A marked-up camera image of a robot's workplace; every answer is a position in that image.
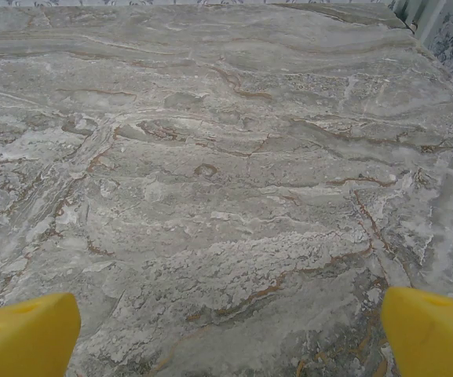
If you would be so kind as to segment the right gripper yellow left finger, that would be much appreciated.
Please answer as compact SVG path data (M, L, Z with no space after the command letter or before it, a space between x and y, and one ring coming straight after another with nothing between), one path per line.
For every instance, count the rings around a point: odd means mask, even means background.
M80 327L71 293L1 307L0 376L65 375Z

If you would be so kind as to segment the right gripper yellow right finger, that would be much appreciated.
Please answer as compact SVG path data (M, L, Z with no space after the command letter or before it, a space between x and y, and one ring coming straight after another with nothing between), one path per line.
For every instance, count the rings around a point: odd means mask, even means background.
M391 287L381 319L402 376L453 376L453 298Z

